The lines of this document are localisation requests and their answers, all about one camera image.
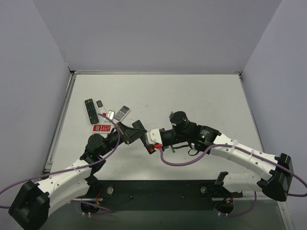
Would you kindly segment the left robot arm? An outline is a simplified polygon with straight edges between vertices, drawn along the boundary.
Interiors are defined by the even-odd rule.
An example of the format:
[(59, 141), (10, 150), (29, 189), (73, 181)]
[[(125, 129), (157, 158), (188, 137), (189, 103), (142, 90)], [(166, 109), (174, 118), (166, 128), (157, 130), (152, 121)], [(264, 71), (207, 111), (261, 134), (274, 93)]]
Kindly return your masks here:
[(103, 137), (92, 134), (88, 138), (84, 154), (62, 173), (55, 173), (45, 180), (22, 185), (11, 207), (9, 215), (25, 230), (38, 230), (48, 217), (71, 200), (86, 195), (93, 197), (98, 193), (94, 174), (106, 162), (105, 155), (121, 143), (131, 144), (147, 131), (140, 120), (132, 127), (116, 123), (116, 131)]

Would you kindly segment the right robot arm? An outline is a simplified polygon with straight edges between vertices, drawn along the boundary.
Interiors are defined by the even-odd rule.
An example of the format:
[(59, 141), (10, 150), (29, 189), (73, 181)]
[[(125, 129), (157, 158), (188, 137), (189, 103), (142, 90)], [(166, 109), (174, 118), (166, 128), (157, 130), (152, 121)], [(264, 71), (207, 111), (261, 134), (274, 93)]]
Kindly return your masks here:
[(290, 156), (284, 153), (276, 156), (249, 148), (214, 128), (189, 121), (183, 111), (173, 113), (170, 122), (171, 130), (153, 129), (142, 138), (150, 153), (179, 144), (202, 156), (224, 158), (248, 170), (248, 173), (220, 173), (216, 182), (226, 191), (262, 192), (276, 201), (287, 200), (293, 177)]

